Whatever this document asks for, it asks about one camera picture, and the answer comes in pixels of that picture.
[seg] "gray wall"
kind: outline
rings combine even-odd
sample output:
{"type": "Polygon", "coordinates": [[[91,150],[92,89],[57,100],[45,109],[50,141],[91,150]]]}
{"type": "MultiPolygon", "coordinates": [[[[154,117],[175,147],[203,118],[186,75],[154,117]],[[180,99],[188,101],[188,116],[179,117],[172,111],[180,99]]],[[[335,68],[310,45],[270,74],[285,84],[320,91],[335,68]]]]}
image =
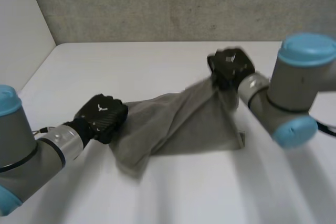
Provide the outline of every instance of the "gray wall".
{"type": "Polygon", "coordinates": [[[37,0],[56,43],[336,35],[336,0],[37,0]]]}

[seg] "white wall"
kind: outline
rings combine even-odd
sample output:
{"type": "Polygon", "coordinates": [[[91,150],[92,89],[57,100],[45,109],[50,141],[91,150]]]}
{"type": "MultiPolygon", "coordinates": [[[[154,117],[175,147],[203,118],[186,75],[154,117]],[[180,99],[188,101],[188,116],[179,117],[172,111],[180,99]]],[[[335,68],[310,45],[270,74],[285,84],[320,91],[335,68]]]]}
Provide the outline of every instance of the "white wall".
{"type": "Polygon", "coordinates": [[[0,84],[22,89],[54,48],[36,0],[0,0],[0,84]]]}

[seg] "robotic arm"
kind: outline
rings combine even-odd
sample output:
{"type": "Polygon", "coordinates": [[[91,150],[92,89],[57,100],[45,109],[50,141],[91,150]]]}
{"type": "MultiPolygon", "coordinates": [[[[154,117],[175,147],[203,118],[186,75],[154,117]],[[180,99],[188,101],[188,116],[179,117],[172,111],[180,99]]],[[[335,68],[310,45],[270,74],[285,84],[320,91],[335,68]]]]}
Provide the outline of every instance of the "robotic arm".
{"type": "Polygon", "coordinates": [[[309,116],[318,92],[336,91],[336,41],[297,34],[281,45],[271,81],[239,48],[208,57],[215,83],[233,87],[271,137],[283,148],[304,144],[327,126],[309,116]]]}
{"type": "Polygon", "coordinates": [[[21,206],[85,148],[109,143],[128,107],[102,94],[66,122],[35,140],[15,90],[0,86],[0,216],[21,206]]]}
{"type": "MultiPolygon", "coordinates": [[[[336,42],[316,34],[287,38],[278,53],[271,81],[239,48],[208,57],[215,85],[235,89],[272,138],[283,148],[304,144],[317,129],[309,116],[318,92],[336,91],[336,42]]],[[[22,205],[90,139],[109,143],[126,120],[128,108],[112,97],[97,95],[64,123],[34,139],[20,99],[9,86],[0,86],[0,216],[22,205]]]]}

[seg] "concrete wall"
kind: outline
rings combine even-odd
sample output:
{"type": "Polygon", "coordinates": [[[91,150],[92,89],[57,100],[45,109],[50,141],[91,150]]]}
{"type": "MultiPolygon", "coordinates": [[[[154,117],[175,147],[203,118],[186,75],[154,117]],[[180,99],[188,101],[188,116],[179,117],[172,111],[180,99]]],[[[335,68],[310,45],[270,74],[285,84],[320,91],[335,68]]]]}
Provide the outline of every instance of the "concrete wall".
{"type": "Polygon", "coordinates": [[[63,42],[282,40],[336,35],[336,0],[37,0],[63,42]]]}
{"type": "Polygon", "coordinates": [[[20,90],[54,47],[36,0],[0,0],[0,84],[20,90]]]}

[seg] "blue end cap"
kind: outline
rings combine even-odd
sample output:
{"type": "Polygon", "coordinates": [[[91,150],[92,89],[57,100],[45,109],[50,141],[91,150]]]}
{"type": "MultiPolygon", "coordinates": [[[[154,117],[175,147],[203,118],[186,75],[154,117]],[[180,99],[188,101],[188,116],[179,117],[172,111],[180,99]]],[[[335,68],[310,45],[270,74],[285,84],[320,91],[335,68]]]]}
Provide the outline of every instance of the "blue end cap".
{"type": "Polygon", "coordinates": [[[0,186],[0,216],[9,215],[21,205],[22,201],[18,197],[0,186]]]}
{"type": "Polygon", "coordinates": [[[317,122],[313,118],[301,116],[278,127],[272,138],[282,148],[293,148],[310,140],[317,130],[317,122]]]}
{"type": "Polygon", "coordinates": [[[11,114],[22,106],[21,99],[15,89],[7,85],[0,85],[0,116],[11,114]]]}
{"type": "Polygon", "coordinates": [[[278,59],[294,67],[321,66],[336,60],[336,41],[320,34],[295,34],[283,41],[278,59]]]}

